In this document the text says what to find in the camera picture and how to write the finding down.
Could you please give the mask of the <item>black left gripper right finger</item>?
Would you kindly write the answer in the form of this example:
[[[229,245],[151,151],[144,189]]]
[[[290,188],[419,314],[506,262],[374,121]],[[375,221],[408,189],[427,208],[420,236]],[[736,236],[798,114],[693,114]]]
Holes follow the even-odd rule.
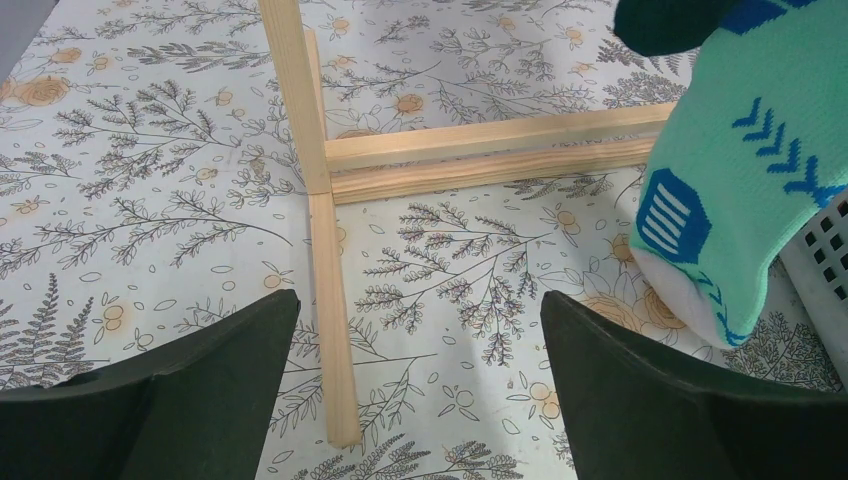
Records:
[[[756,379],[547,292],[541,325],[581,479],[843,479],[847,398]]]

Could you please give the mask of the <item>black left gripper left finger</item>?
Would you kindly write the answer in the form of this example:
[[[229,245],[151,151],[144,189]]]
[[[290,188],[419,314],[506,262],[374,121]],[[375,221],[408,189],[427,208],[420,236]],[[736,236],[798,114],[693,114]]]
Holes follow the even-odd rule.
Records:
[[[194,333],[1,395],[5,479],[251,479],[297,326],[275,291]]]

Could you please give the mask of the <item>green and blue sock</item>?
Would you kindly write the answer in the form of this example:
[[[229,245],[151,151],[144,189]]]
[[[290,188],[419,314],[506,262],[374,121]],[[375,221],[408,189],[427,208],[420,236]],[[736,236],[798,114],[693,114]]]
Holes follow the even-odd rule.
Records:
[[[847,4],[622,1],[614,32],[645,57],[697,51],[629,247],[687,327],[740,347],[770,264],[847,186]]]

